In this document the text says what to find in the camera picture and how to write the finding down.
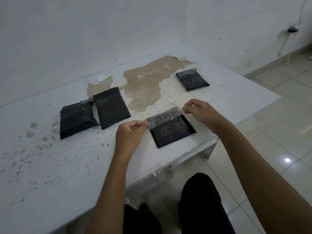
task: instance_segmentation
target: black plastic-wrapped package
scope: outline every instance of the black plastic-wrapped package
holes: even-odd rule
[[[210,84],[201,77],[196,68],[176,73],[186,91],[209,86]]]
[[[88,99],[62,108],[60,111],[60,139],[99,126],[93,115],[93,101]]]
[[[131,117],[127,105],[120,95],[118,87],[96,94],[93,98],[96,101],[102,129]]]
[[[178,108],[172,108],[146,120],[151,124],[150,132],[157,148],[196,133],[193,126],[179,112]]]

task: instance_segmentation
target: leg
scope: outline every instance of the leg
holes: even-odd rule
[[[162,229],[157,218],[146,212],[135,210],[131,206],[124,206],[123,234],[161,234]]]
[[[184,185],[178,205],[182,234],[235,233],[212,180],[196,173]]]
[[[213,152],[213,150],[214,150],[216,144],[217,144],[217,142],[214,143],[213,145],[210,145],[208,148],[206,148],[206,149],[204,149],[204,150],[202,151],[202,154],[203,154],[207,159],[210,158],[210,155],[212,154],[212,152]]]

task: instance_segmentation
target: white table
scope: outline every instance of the white table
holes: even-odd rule
[[[112,158],[115,132],[120,123],[105,130],[94,127],[62,141],[57,134],[59,123],[52,125],[59,122],[63,106],[87,99],[87,84],[96,83],[98,76],[112,75],[112,86],[120,86],[126,82],[123,78],[125,70],[145,66],[165,55],[195,61],[185,69],[197,68],[210,86],[186,92],[172,75],[164,80],[171,82],[166,91],[165,82],[160,83],[161,100],[144,112],[130,111],[131,118],[120,123],[142,120],[174,106],[182,107],[191,98],[198,98],[209,102],[237,124],[279,98],[187,46],[178,45],[6,105],[0,108],[0,233],[49,233],[95,205]],[[125,97],[123,90],[121,95],[128,105],[130,99]],[[134,183],[139,185],[138,181],[144,181],[144,177],[154,176],[152,171],[169,165],[174,167],[216,142],[217,138],[211,131],[192,116],[186,117],[197,133],[160,149],[157,149],[150,132],[144,133],[127,170],[127,187]],[[31,128],[31,123],[38,126]]]

